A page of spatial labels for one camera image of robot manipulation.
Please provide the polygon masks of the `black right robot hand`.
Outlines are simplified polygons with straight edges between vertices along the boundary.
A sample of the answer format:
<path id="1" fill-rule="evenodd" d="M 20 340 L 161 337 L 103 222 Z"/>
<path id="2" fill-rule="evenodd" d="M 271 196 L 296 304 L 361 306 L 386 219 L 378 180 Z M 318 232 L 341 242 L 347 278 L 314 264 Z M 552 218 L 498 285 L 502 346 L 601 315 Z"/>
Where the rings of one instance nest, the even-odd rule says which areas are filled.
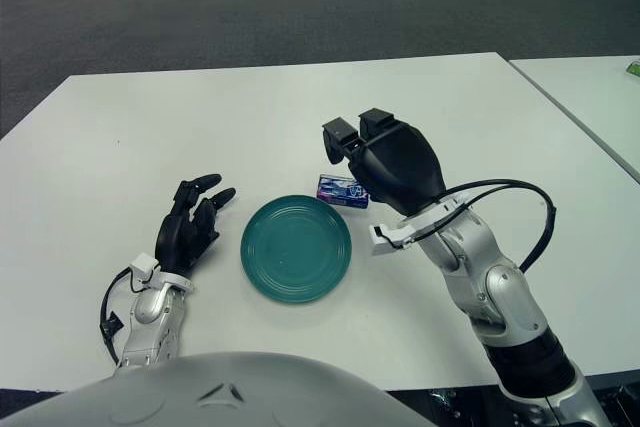
<path id="1" fill-rule="evenodd" d="M 377 108 L 359 119 L 358 128 L 341 117 L 324 124 L 323 141 L 329 161 L 347 160 L 372 201 L 410 217 L 444 194 L 439 160 L 417 128 Z"/>

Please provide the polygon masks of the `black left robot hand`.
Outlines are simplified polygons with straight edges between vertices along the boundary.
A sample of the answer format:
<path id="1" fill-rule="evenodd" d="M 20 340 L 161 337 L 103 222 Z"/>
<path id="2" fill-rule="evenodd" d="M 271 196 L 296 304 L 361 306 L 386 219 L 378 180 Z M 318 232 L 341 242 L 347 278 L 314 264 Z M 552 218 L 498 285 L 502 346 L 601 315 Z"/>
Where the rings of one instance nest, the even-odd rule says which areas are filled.
<path id="1" fill-rule="evenodd" d="M 154 257 L 163 272 L 190 279 L 199 258 L 220 236 L 215 229 L 217 213 L 234 198 L 236 189 L 212 197 L 205 193 L 221 180 L 220 174 L 208 174 L 180 182 L 155 245 Z"/>

